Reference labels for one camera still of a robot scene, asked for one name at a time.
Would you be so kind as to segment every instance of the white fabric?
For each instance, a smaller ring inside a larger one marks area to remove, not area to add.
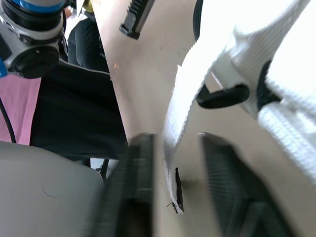
[[[316,0],[293,25],[271,63],[267,85],[282,98],[258,121],[316,184]]]

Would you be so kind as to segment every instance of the beige table surface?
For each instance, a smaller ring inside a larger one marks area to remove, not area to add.
[[[128,138],[160,133],[174,85],[176,67],[194,43],[194,0],[156,0],[139,40],[124,36],[119,25],[129,0],[92,0]],[[218,89],[210,77],[209,88]],[[316,188],[274,140],[239,106],[203,110],[194,105],[175,165],[183,185],[184,214],[169,206],[157,151],[156,236],[219,237],[209,202],[198,132],[223,136],[237,145],[243,159],[263,178],[298,236],[316,236]]]

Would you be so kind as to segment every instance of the pink shirt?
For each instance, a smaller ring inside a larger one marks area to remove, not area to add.
[[[25,79],[8,75],[0,79],[0,97],[11,121],[16,142],[29,145],[32,120],[40,89],[40,78]],[[0,140],[11,142],[0,112]]]

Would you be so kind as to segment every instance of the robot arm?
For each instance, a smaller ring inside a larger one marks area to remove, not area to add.
[[[1,0],[0,78],[44,76],[59,62],[66,0]]]

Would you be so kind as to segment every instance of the person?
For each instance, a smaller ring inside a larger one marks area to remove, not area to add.
[[[65,37],[68,39],[68,62],[91,70],[109,72],[104,55],[98,26],[93,19],[83,13],[76,16],[72,7],[66,7],[67,27]]]
[[[41,79],[9,75],[0,97],[19,144],[70,160],[118,159],[126,135],[110,76],[60,61]],[[2,116],[0,140],[10,141]]]

